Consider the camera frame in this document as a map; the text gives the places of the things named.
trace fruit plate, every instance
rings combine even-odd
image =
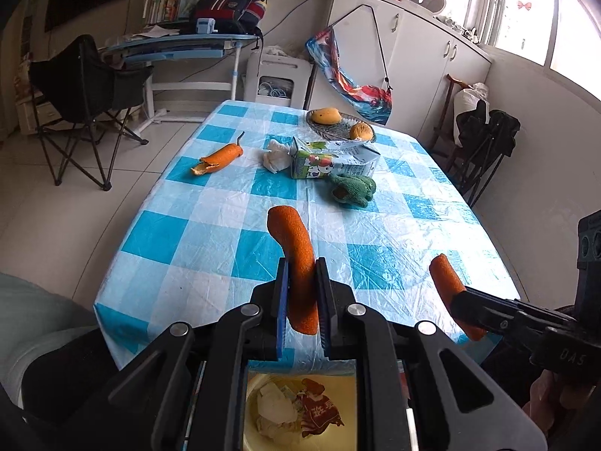
[[[311,114],[313,112],[313,110],[309,110],[305,119],[307,120],[309,127],[311,127],[315,132],[317,132],[319,135],[321,135],[321,137],[323,137],[327,141],[349,141],[350,128],[353,125],[358,124],[359,122],[363,122],[369,126],[372,134],[374,134],[374,137],[371,139],[371,142],[376,141],[376,131],[374,130],[374,128],[364,120],[361,120],[360,118],[353,117],[352,115],[347,115],[340,112],[340,116],[342,117],[342,120],[340,122],[332,126],[324,126],[321,124],[317,124],[313,120],[311,120]]]

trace checkered tablecloth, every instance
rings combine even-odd
[[[267,211],[275,205],[298,210],[330,277],[352,286],[357,301],[390,321],[413,325],[429,319],[465,342],[429,276],[429,263],[439,253],[447,254],[466,285],[517,298],[484,229],[420,144],[375,129],[378,190],[366,209],[345,207],[332,200],[326,180],[293,180],[289,170],[273,174],[262,166],[270,139],[319,138],[304,111],[221,104],[148,194],[95,301],[118,366],[172,322],[193,327],[215,322],[249,301],[256,285],[275,278],[282,251],[266,227]],[[190,174],[198,158],[234,142],[241,131],[242,157],[217,173]],[[319,336],[304,336],[288,325],[284,358],[267,369],[339,373],[352,366],[328,361]]]

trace colorful bag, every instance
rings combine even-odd
[[[265,15],[267,0],[199,0],[190,13],[190,25],[199,18],[214,18],[220,33],[261,35],[257,27]]]
[[[374,18],[378,42],[380,43],[382,63],[384,65],[384,74],[386,76],[384,78],[387,85],[386,90],[371,85],[358,86],[340,67],[340,54],[334,35],[334,26],[362,6],[371,8],[371,13]],[[386,124],[393,110],[393,97],[390,93],[392,88],[390,87],[390,81],[388,79],[382,43],[380,42],[378,22],[376,21],[374,9],[371,6],[365,4],[359,5],[342,18],[339,18],[328,28],[319,32],[315,37],[309,39],[305,43],[305,47],[334,89],[340,93],[362,117],[377,124]]]

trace green stuffed toy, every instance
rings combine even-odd
[[[330,174],[327,178],[335,185],[332,196],[339,203],[350,203],[366,208],[368,202],[374,198],[376,182],[368,176],[342,173]]]

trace table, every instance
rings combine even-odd
[[[236,84],[238,80],[238,64],[240,62],[240,49],[243,42],[256,39],[254,35],[235,34],[185,34],[169,35],[157,38],[145,38],[129,42],[122,42],[108,47],[103,54],[121,54],[126,64],[146,63],[150,65],[154,61],[178,61],[180,59],[205,59],[221,58],[226,50],[235,49],[234,69],[231,82],[176,82],[176,83],[153,83],[152,76],[146,80],[145,102],[148,120],[136,128],[140,134],[152,122],[196,122],[201,123],[203,117],[190,116],[157,116],[154,110],[155,91],[163,90],[185,90],[185,89],[213,89],[230,91],[231,99],[236,99]]]
[[[247,303],[256,285],[275,278],[282,251],[266,220],[268,209],[282,204],[298,210],[316,257],[325,257],[330,277],[350,285],[358,302],[401,324],[434,321],[482,359],[494,340],[467,343],[438,297],[430,261],[445,253],[466,285],[509,299],[518,292],[485,230],[420,144],[374,128],[381,154],[373,175],[378,189],[360,209],[333,202],[326,180],[293,180],[288,170],[273,174],[262,166],[272,138],[318,139],[304,110],[221,104],[148,194],[95,301],[119,368],[172,322],[215,322]],[[217,173],[189,172],[198,158],[242,131],[243,156]],[[352,363],[330,362],[319,335],[299,334],[288,324],[284,358],[253,364],[270,372],[342,374],[353,371]]]

